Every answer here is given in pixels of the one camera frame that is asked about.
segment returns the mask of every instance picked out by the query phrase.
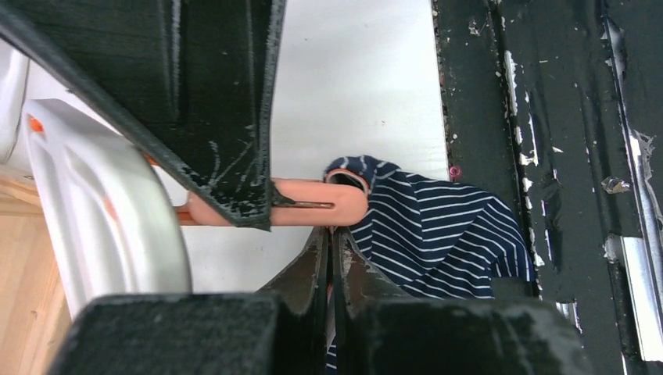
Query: wooden surface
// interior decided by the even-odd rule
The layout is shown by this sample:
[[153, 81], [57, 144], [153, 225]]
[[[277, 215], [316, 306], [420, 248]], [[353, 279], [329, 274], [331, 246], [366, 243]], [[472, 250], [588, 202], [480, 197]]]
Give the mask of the wooden surface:
[[43, 217], [0, 216], [0, 375], [42, 374], [70, 325]]
[[41, 207], [32, 176], [11, 166], [0, 166], [0, 193]]

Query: cloth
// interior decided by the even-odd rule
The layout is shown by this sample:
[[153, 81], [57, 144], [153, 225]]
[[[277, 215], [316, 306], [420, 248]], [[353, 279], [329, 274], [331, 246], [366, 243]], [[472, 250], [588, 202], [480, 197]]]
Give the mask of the cloth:
[[[493, 298], [493, 277], [535, 279], [518, 224], [496, 195], [367, 155], [336, 159], [325, 170], [328, 180], [343, 174], [368, 189], [366, 216], [350, 227], [357, 247], [410, 295]], [[335, 343], [327, 361], [335, 373]]]

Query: clothespin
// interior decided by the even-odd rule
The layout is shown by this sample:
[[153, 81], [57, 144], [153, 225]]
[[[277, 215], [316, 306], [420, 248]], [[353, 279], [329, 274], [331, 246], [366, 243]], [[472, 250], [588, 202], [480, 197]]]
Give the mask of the clothespin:
[[[271, 210], [271, 225], [276, 227], [345, 227], [359, 223], [368, 209], [366, 194], [344, 184], [319, 180], [274, 178], [274, 187], [294, 203], [277, 205]], [[227, 227], [231, 224], [198, 195], [188, 193], [187, 202], [175, 207], [180, 225]]]

